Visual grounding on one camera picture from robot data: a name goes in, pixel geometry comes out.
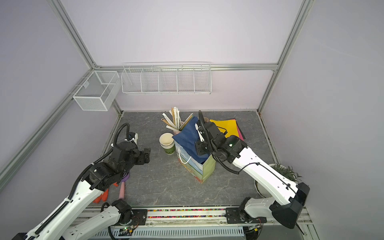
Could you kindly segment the illustrated paper bag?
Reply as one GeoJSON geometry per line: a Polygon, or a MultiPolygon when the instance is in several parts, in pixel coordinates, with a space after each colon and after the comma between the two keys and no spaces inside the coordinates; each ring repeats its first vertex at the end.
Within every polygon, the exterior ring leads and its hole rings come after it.
{"type": "Polygon", "coordinates": [[[212,156],[209,156],[203,164],[200,164],[180,144],[175,142],[175,146],[179,162],[203,184],[214,172],[216,161],[212,156]]]}

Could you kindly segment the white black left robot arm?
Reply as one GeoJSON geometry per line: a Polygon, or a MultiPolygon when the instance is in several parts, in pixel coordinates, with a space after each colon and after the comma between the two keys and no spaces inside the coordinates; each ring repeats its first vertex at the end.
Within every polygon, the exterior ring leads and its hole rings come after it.
{"type": "Polygon", "coordinates": [[[112,148],[87,166],[76,179],[69,195],[40,224],[27,233],[18,233],[15,240],[88,240],[96,233],[120,224],[139,225],[132,207],[122,199],[114,201],[96,216],[76,225],[72,223],[83,210],[109,187],[120,183],[132,167],[150,161],[151,150],[137,146],[137,134],[123,124],[115,134],[112,148]]]}

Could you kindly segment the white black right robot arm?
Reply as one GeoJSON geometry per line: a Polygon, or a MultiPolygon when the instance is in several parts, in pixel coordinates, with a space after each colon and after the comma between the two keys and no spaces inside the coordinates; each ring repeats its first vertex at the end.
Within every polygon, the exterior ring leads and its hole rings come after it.
{"type": "Polygon", "coordinates": [[[199,140],[195,142],[198,155],[211,155],[232,174],[247,173],[271,194],[271,197],[263,199],[245,198],[235,211],[237,216],[227,214],[228,218],[236,223],[247,224],[264,224],[268,218],[273,218],[282,226],[294,229],[310,187],[280,174],[239,137],[226,137],[215,123],[204,120],[201,111],[196,130],[199,134],[199,140]]]}

